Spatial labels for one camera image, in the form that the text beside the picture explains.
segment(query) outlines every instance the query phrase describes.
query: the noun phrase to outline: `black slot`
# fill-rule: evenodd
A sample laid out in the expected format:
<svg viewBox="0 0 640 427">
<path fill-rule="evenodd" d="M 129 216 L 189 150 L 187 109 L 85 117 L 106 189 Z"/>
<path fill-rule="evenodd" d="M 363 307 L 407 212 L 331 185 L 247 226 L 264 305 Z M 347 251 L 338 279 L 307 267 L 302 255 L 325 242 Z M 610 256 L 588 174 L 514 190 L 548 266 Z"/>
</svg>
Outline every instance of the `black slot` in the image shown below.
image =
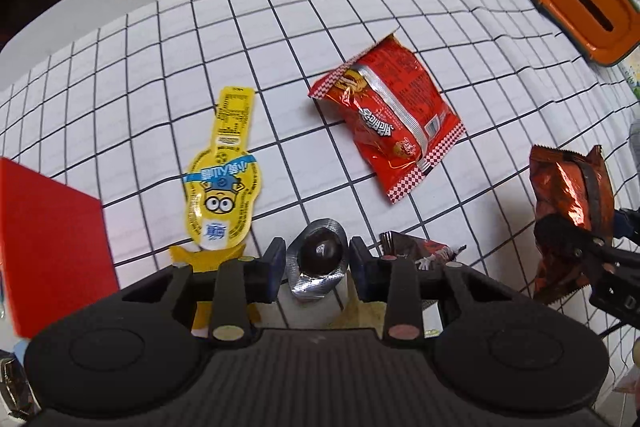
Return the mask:
<svg viewBox="0 0 640 427">
<path fill-rule="evenodd" d="M 607 16 L 601 12 L 592 0 L 578 0 L 587 9 L 587 11 L 596 19 L 600 26 L 602 26 L 607 32 L 613 31 L 613 24 L 607 19 Z"/>
</svg>

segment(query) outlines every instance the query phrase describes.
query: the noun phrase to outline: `dark red candy wrapper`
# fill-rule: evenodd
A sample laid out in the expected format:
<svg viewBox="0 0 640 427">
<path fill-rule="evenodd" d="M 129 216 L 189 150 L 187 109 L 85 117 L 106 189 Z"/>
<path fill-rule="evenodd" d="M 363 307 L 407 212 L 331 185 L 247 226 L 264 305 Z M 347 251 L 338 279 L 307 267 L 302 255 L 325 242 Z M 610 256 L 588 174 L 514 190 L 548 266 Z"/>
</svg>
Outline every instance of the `dark red candy wrapper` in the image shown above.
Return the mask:
<svg viewBox="0 0 640 427">
<path fill-rule="evenodd" d="M 309 96 L 338 104 L 392 203 L 420 183 L 465 132 L 427 71 L 393 35 L 322 77 Z"/>
</svg>

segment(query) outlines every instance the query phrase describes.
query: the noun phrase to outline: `red panel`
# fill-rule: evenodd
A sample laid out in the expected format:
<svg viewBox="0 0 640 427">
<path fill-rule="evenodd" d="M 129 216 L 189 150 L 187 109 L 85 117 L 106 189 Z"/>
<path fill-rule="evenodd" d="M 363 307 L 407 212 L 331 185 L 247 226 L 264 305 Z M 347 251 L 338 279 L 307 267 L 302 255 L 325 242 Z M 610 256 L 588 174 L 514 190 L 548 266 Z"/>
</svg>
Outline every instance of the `red panel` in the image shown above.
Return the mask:
<svg viewBox="0 0 640 427">
<path fill-rule="evenodd" d="M 100 201 L 0 158 L 0 248 L 16 333 L 118 290 Z"/>
</svg>

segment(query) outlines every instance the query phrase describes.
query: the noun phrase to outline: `yellow candy package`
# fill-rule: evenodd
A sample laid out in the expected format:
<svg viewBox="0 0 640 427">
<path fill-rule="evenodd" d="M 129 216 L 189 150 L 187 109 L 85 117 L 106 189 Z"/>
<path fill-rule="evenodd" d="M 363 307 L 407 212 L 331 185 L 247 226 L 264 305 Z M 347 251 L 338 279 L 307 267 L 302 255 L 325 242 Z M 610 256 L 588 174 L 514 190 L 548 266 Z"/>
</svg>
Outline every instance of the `yellow candy package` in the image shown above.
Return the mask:
<svg viewBox="0 0 640 427">
<path fill-rule="evenodd" d="M 246 152 L 254 90 L 224 87 L 218 99 L 211 143 L 191 163 L 187 190 L 187 230 L 206 250 L 238 245 L 251 227 L 260 171 Z"/>
</svg>

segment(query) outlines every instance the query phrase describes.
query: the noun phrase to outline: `white grid tablecloth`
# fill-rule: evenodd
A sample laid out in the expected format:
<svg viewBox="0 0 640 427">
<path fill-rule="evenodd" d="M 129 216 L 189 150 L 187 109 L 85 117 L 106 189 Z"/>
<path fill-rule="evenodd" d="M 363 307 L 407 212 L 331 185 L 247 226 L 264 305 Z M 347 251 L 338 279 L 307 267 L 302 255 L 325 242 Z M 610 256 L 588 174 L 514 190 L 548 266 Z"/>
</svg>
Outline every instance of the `white grid tablecloth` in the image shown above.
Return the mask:
<svg viewBox="0 0 640 427">
<path fill-rule="evenodd" d="M 335 109 L 306 97 L 323 73 L 398 28 L 468 130 L 391 206 Z M 180 176 L 207 146 L 223 86 L 256 89 L 250 151 L 263 176 L 247 253 L 333 217 L 379 251 L 386 230 L 466 244 L 460 261 L 530 294 L 532 144 L 601 144 L 616 206 L 638 208 L 628 129 L 640 114 L 619 68 L 587 64 L 530 0 L 159 0 L 94 30 L 1 95 L 2 154 L 100 198 L 121 286 L 190 242 Z M 624 248 L 632 249 L 625 241 Z M 578 292 L 556 307 L 599 332 L 613 318 Z M 300 305 L 281 288 L 266 325 L 324 325 L 344 282 Z M 426 312 L 431 326 L 435 307 Z M 635 330 L 606 339 L 610 388 Z"/>
</svg>

